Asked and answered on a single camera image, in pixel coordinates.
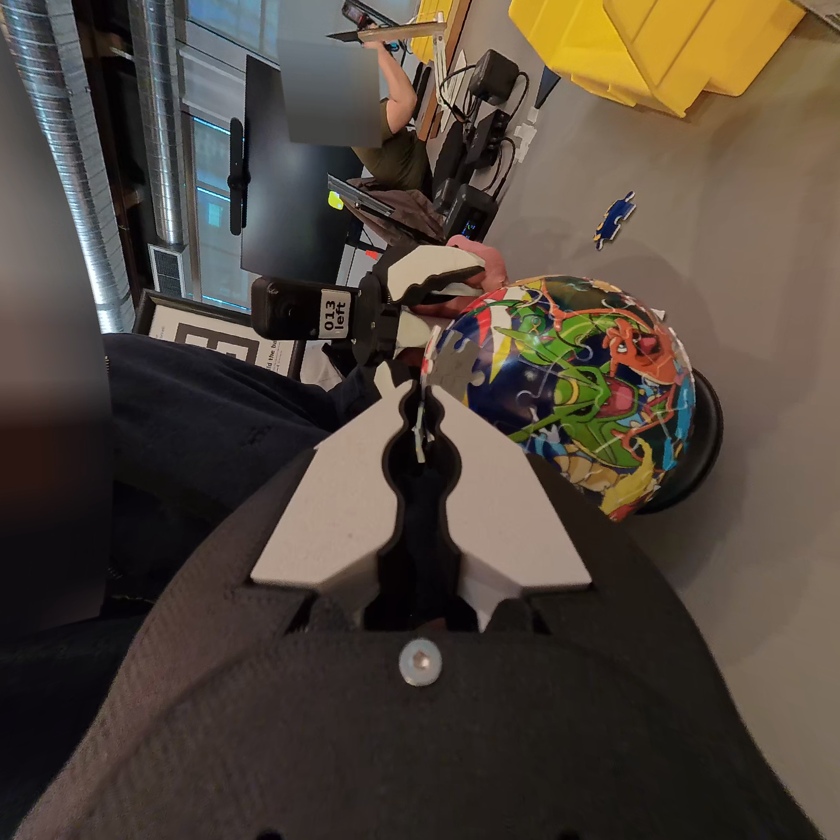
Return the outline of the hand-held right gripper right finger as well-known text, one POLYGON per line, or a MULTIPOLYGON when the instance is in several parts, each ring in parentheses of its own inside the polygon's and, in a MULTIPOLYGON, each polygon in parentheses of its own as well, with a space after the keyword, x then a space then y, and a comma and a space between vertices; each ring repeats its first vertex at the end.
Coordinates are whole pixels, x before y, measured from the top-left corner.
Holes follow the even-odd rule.
POLYGON ((439 436, 459 473, 445 501, 448 535, 460 551, 456 593, 483 632, 500 603, 587 588, 592 577, 525 451, 442 387, 439 436))

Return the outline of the black monitor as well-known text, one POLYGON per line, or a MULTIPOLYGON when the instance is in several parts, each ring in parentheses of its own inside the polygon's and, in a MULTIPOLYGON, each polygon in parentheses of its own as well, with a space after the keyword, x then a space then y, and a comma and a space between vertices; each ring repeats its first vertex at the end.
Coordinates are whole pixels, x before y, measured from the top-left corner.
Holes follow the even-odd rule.
POLYGON ((330 175, 362 174, 350 148, 296 143, 277 68, 247 55, 240 266, 254 276, 339 281, 352 215, 329 204, 330 175))

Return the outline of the blue puzzle piece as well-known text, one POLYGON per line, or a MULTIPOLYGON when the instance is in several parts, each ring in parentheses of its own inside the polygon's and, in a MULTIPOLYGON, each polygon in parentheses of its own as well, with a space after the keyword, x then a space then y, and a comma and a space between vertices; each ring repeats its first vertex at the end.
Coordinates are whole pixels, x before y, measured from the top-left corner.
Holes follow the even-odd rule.
POLYGON ((609 206, 593 235, 593 243, 597 251, 601 251, 605 244, 613 242, 622 225, 632 216, 635 209, 635 191, 628 192, 609 206))

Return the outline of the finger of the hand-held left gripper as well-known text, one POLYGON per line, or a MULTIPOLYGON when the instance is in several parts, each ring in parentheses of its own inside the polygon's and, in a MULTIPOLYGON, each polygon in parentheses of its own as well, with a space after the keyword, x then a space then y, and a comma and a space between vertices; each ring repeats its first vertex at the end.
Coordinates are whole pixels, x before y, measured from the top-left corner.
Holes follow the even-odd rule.
POLYGON ((395 348, 397 350, 425 350, 434 331, 441 327, 441 318, 417 314, 403 307, 397 324, 395 348))
POLYGON ((470 282, 485 267, 482 258, 468 251, 420 245, 388 267, 385 289, 391 301, 406 308, 473 299, 482 289, 470 282))

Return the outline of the thin puzzle piece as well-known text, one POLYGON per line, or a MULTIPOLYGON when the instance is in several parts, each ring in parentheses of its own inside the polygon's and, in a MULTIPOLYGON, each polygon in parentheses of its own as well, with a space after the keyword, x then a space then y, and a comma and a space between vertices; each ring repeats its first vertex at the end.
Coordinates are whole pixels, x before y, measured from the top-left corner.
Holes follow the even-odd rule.
POLYGON ((418 468, 430 466, 434 457, 440 405, 431 385, 424 385, 419 394, 413 426, 413 440, 418 468))

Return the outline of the colourful puzzle ball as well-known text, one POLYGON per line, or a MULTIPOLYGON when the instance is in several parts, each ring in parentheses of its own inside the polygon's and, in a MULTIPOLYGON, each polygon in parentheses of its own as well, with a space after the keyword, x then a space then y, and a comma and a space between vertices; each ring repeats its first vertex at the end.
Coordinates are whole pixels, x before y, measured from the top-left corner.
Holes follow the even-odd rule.
POLYGON ((615 522, 689 453, 685 349, 658 311, 604 281, 540 276, 479 295, 433 332, 423 373, 615 522))

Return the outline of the white wall vent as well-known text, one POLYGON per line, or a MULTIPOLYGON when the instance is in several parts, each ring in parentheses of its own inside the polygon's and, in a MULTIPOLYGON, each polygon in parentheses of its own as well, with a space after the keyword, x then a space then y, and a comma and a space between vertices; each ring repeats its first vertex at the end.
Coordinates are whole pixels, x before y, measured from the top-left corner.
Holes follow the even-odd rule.
POLYGON ((189 280, 184 264, 184 247, 148 244, 154 290, 173 298, 189 297, 189 280))

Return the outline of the silver ventilation duct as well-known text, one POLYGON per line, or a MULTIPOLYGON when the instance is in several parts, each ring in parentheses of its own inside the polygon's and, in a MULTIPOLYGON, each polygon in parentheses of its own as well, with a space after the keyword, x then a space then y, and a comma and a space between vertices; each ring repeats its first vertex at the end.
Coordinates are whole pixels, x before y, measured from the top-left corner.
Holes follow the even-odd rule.
POLYGON ((173 1, 129 1, 133 63, 154 225, 171 249, 187 242, 183 209, 186 174, 173 1))
POLYGON ((70 1, 2 1, 2 32, 56 163, 100 329, 129 333, 135 311, 88 74, 70 1))

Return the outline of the black round ball stand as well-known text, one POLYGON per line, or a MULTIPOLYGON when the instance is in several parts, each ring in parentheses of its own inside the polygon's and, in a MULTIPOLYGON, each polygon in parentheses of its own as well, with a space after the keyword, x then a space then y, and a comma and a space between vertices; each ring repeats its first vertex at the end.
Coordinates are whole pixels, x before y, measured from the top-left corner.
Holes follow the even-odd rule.
POLYGON ((698 369, 693 374, 696 406, 687 451, 653 498, 637 510, 637 516, 654 515, 688 499, 706 481, 718 460, 725 427, 722 406, 708 378, 698 369))

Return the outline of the framed black-and-white code sign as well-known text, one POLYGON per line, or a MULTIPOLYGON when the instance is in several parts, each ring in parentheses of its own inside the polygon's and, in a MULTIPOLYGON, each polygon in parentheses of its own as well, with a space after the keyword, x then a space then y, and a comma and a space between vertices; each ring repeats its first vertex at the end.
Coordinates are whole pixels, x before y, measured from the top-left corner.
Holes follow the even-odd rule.
POLYGON ((262 338, 248 314, 153 289, 143 289, 136 312, 136 334, 213 350, 297 382, 301 379, 306 344, 262 338))

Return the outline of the yellow plastic bin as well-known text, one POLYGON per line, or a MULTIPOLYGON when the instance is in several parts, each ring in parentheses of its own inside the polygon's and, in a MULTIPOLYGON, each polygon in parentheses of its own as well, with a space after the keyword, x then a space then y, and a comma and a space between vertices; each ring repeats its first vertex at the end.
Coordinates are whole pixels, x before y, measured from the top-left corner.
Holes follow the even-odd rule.
POLYGON ((586 91, 683 119, 705 82, 691 40, 709 1, 514 1, 508 15, 544 65, 586 91))
POLYGON ((662 102, 702 91, 738 97, 805 10, 789 1, 604 1, 649 90, 662 102))

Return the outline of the person's left hand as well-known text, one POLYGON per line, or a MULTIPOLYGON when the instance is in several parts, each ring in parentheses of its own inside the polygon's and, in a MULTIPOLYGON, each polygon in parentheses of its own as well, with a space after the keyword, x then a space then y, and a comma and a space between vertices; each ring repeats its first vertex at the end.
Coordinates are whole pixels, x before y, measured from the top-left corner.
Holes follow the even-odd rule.
POLYGON ((447 247, 465 251, 484 261, 484 270, 464 280, 464 286, 480 289, 481 293, 488 293, 509 285, 510 281, 504 258, 495 248, 468 239, 463 235, 450 238, 447 247))

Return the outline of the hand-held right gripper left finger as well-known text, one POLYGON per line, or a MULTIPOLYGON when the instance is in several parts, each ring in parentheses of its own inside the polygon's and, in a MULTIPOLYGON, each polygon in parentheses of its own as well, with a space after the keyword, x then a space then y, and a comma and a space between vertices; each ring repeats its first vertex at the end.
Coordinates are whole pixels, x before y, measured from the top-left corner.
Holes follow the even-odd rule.
POLYGON ((362 628, 380 591, 377 554, 397 524, 385 454, 406 430, 403 403, 416 385, 396 386, 315 448, 251 571, 253 583, 325 596, 362 628))

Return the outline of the black device with display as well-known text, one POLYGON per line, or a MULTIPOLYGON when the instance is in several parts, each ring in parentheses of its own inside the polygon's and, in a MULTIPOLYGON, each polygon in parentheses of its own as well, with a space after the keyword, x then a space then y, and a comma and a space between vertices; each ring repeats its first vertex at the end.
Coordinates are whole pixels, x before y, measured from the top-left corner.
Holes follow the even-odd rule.
POLYGON ((495 195, 469 184, 460 185, 442 224, 444 240, 462 236, 472 242, 483 243, 498 209, 495 195))

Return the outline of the person's left forearm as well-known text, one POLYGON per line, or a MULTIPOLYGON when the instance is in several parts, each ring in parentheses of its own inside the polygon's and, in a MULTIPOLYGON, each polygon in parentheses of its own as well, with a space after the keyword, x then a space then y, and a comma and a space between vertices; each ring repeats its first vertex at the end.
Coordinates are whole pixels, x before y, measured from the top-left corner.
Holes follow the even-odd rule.
POLYGON ((378 402, 369 369, 326 391, 190 344, 103 336, 115 455, 189 480, 278 469, 378 402))

